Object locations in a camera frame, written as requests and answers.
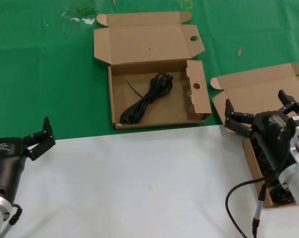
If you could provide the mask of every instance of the cardboard flap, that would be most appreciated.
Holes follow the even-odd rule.
[[[195,108],[195,113],[211,113],[211,106],[205,83],[202,62],[199,60],[188,60],[186,71],[190,81],[192,103]]]
[[[210,86],[215,90],[222,90],[218,78],[212,78],[210,80]]]
[[[97,22],[103,26],[148,26],[181,24],[191,20],[188,11],[148,12],[148,13],[123,13],[123,14],[98,14]]]
[[[203,52],[204,46],[200,38],[197,26],[181,25],[181,28],[190,58]]]
[[[112,65],[189,60],[204,50],[194,25],[110,27],[95,30],[95,57]]]
[[[94,56],[104,62],[112,63],[108,28],[94,31]]]
[[[299,63],[287,63],[217,77],[220,89],[228,90],[299,75]]]

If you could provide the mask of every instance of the green background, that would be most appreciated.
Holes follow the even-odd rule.
[[[299,0],[0,0],[0,137],[39,131],[44,116],[57,139],[122,133],[111,125],[107,65],[93,57],[100,26],[71,18],[175,10],[198,26],[207,82],[299,61]],[[214,112],[202,125],[219,122]]]

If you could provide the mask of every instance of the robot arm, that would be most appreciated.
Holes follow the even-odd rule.
[[[230,100],[227,99],[224,125],[244,137],[256,138],[274,171],[272,175],[277,176],[283,189],[292,193],[299,206],[299,103],[286,95],[283,90],[279,91],[278,97],[284,105],[282,108],[258,113],[255,116],[235,112]],[[287,114],[290,112],[297,113],[297,116],[288,117]],[[257,207],[254,217],[255,220],[258,218],[257,224],[261,205]]]
[[[3,221],[9,219],[12,207],[17,207],[16,214],[0,237],[4,237],[12,225],[16,223],[22,209],[14,204],[17,188],[27,157],[36,160],[52,146],[55,139],[48,118],[45,118],[43,131],[22,138],[0,138],[0,230]]]

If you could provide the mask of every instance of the cardboard box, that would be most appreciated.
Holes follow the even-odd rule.
[[[257,114],[265,111],[275,111],[283,104],[278,98],[278,91],[283,89],[286,94],[293,96],[299,102],[299,63],[287,63],[239,73],[228,74],[211,79],[211,87],[223,90],[212,101],[224,123],[225,101],[230,99],[234,110],[242,113]],[[262,178],[257,159],[249,139],[243,141],[243,148],[254,179]],[[255,184],[257,192],[264,182]],[[291,206],[279,205],[272,202],[268,188],[265,208]]]
[[[112,122],[115,129],[200,123],[211,115],[195,25],[182,25],[190,12],[99,14],[107,28],[94,31],[94,55],[109,63]],[[144,95],[159,72],[173,75],[169,94],[151,103],[139,124],[120,124],[121,114]]]

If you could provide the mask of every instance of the white table surface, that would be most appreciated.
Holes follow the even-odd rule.
[[[241,141],[222,126],[58,140],[27,160],[7,238],[239,238],[224,201],[251,179]],[[252,237],[254,185],[229,206]],[[299,208],[264,209],[257,237],[299,238]]]

